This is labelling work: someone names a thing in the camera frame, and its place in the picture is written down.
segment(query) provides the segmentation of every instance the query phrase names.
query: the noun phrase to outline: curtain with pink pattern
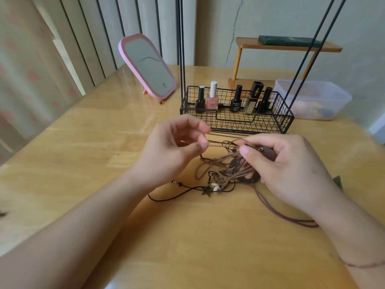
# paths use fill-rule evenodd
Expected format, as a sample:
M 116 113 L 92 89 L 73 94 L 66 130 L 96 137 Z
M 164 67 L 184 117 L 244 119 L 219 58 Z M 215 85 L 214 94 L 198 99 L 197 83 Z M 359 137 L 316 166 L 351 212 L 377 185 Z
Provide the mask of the curtain with pink pattern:
M 31 0 L 0 0 L 0 165 L 82 96 Z

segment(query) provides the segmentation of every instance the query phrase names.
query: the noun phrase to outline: person's left hand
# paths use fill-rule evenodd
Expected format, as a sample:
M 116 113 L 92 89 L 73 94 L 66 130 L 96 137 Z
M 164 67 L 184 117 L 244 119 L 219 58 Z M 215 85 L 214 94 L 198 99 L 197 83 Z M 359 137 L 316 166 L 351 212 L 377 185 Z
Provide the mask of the person's left hand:
M 143 147 L 132 170 L 155 189 L 175 179 L 196 156 L 208 147 L 205 134 L 210 127 L 197 117 L 184 114 L 158 123 Z

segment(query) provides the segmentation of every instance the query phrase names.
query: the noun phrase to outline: black metal rod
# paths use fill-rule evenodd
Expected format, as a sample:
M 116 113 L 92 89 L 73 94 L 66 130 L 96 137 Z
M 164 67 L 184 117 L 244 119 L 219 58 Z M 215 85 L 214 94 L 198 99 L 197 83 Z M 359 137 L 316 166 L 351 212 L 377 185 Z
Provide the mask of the black metal rod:
M 178 62 L 179 62 L 179 78 L 180 78 L 180 97 L 183 103 L 183 97 L 185 92 L 183 91 L 183 78 L 182 78 L 182 50 L 180 47 L 180 9 L 179 0 L 176 0 L 176 39 L 178 48 Z
M 184 29 L 183 29 L 183 0 L 179 0 L 179 11 L 180 11 L 180 45 L 182 53 L 182 78 L 183 78 L 183 91 L 186 92 L 186 78 L 184 68 Z
M 318 26 L 317 31 L 316 31 L 315 34 L 314 34 L 313 40 L 311 41 L 311 44 L 310 44 L 310 46 L 308 47 L 308 50 L 306 51 L 305 56 L 303 57 L 303 60 L 302 60 L 302 62 L 301 62 L 301 65 L 300 65 L 300 67 L 298 68 L 297 73 L 295 74 L 293 81 L 291 82 L 291 85 L 290 85 L 290 87 L 289 87 L 289 90 L 288 90 L 287 93 L 286 93 L 286 96 L 285 96 L 285 98 L 284 98 L 285 101 L 286 101 L 286 98 L 287 98 L 287 96 L 289 95 L 289 93 L 290 93 L 290 91 L 291 91 L 291 88 L 292 88 L 293 85 L 294 85 L 294 82 L 296 81 L 298 75 L 300 74 L 301 68 L 302 68 L 303 64 L 305 63 L 305 60 L 306 60 L 306 58 L 308 57 L 311 48 L 313 47 L 313 44 L 314 44 L 314 42 L 315 42 L 315 39 L 317 38 L 318 33 L 320 32 L 320 30 L 321 30 L 321 28 L 322 28 L 322 25 L 323 25 L 323 23 L 325 22 L 325 19 L 326 19 L 326 17 L 328 16 L 329 11 L 330 11 L 330 8 L 331 8 L 331 6 L 333 5 L 334 1 L 335 1 L 335 0 L 331 0 L 331 1 L 330 1 L 330 4 L 329 4 L 328 9 L 326 9 L 326 12 L 325 12 L 324 16 L 322 17 L 321 23 L 320 23 L 320 25 Z
M 315 59 L 318 57 L 318 54 L 320 53 L 321 48 L 323 47 L 323 44 L 325 43 L 326 38 L 328 37 L 328 35 L 329 35 L 330 31 L 331 31 L 331 28 L 333 27 L 334 23 L 336 22 L 337 17 L 338 17 L 338 15 L 339 15 L 339 13 L 340 13 L 340 11 L 341 11 L 343 5 L 345 4 L 345 1 L 346 1 L 346 0 L 342 0 L 341 4 L 339 5 L 339 8 L 337 9 L 337 12 L 336 12 L 336 14 L 334 15 L 334 18 L 333 18 L 333 20 L 331 21 L 330 26 L 329 26 L 328 30 L 326 31 L 325 36 L 324 36 L 324 38 L 323 38 L 323 40 L 322 40 L 322 42 L 321 42 L 321 46 L 320 46 L 320 47 L 317 49 L 317 51 L 314 53 L 314 58 L 313 58 L 312 61 L 310 62 L 309 70 L 307 71 L 307 73 L 305 74 L 304 78 L 302 79 L 301 84 L 300 84 L 300 86 L 298 87 L 297 92 L 295 93 L 295 95 L 294 95 L 294 97 L 293 97 L 293 100 L 291 101 L 291 104 L 290 104 L 289 108 L 291 108 L 291 106 L 292 106 L 293 103 L 294 103 L 294 100 L 297 98 L 298 93 L 300 92 L 301 87 L 302 87 L 303 83 L 305 82 L 305 80 L 306 80 L 306 78 L 307 78 L 307 76 L 308 76 L 308 74 L 309 74 L 309 72 L 310 72 L 310 70 L 311 70 L 311 68 L 312 68 L 312 66 L 313 66 L 313 64 L 314 64 L 314 62 L 315 62 Z

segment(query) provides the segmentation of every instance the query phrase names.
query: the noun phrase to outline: black wire basket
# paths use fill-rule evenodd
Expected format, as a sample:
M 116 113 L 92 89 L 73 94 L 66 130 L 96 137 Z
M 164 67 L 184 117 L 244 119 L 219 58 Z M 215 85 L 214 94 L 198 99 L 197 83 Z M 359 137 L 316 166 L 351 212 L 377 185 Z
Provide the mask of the black wire basket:
M 205 97 L 208 96 L 210 87 L 205 87 Z M 191 114 L 205 121 L 213 131 L 232 132 L 241 134 L 279 133 L 285 134 L 294 120 L 293 113 L 285 103 L 279 92 L 273 91 L 269 99 L 268 110 L 261 114 L 254 109 L 252 114 L 244 114 L 243 107 L 249 97 L 250 90 L 243 90 L 241 94 L 241 109 L 230 112 L 230 103 L 234 98 L 235 90 L 217 88 L 219 97 L 218 109 L 195 109 L 195 101 L 198 99 L 198 86 L 188 86 L 180 114 Z

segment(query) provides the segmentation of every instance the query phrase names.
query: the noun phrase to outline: forearm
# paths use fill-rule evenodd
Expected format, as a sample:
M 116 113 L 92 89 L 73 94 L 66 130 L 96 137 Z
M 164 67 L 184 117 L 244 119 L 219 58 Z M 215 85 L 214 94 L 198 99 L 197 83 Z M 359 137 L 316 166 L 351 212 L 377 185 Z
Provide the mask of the forearm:
M 385 261 L 385 228 L 360 206 L 336 191 L 327 208 L 312 215 L 337 249 L 340 257 L 354 265 Z M 361 289 L 383 288 L 385 266 L 357 268 L 347 266 Z
M 147 192 L 128 170 L 0 258 L 2 288 L 80 288 Z

